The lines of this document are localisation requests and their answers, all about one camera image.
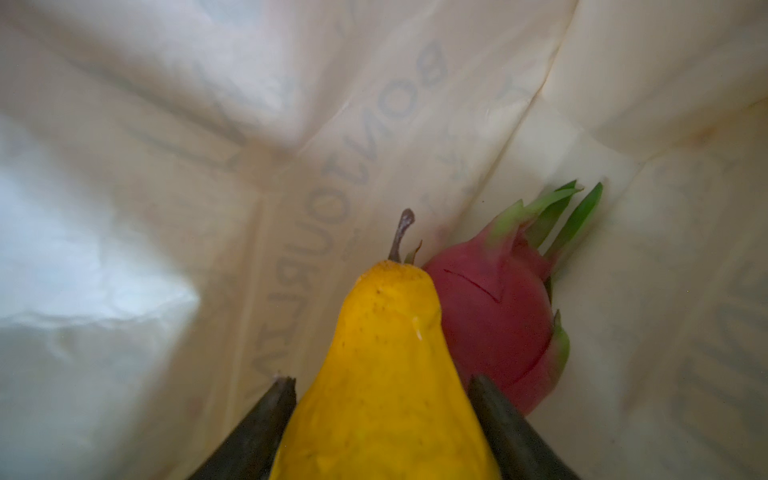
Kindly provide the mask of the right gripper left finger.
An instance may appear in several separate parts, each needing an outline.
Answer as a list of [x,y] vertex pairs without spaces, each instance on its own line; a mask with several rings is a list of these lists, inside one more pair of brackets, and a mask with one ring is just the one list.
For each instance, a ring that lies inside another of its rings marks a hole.
[[296,405],[296,379],[278,377],[188,479],[267,479]]

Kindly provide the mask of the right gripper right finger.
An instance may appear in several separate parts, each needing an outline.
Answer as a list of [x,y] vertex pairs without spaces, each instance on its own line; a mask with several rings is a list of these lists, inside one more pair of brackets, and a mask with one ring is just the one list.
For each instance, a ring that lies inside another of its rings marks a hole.
[[491,379],[473,376],[468,398],[503,479],[579,480]]

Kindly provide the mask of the yellow pear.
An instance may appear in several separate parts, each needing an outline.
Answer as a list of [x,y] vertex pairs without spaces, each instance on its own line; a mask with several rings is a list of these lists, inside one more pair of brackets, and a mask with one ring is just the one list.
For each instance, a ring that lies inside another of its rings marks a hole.
[[497,479],[449,355],[431,277],[399,250],[347,294],[294,410],[274,479]]

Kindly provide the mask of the pink dragon fruit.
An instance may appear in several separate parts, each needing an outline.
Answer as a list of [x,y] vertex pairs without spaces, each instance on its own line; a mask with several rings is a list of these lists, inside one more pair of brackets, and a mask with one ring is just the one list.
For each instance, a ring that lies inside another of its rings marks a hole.
[[552,305],[552,275],[565,248],[599,205],[597,183],[564,221],[545,252],[575,182],[516,201],[478,234],[437,253],[423,268],[442,305],[442,329],[464,384],[490,378],[524,415],[559,382],[570,354],[561,314]]

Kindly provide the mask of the cream canvas grocery bag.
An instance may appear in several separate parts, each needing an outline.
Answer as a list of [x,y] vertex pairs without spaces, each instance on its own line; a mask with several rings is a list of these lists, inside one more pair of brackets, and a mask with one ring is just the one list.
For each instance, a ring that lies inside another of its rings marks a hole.
[[572,180],[531,423],[585,479],[765,478],[765,2],[3,2],[2,477],[187,477],[403,209],[427,260]]

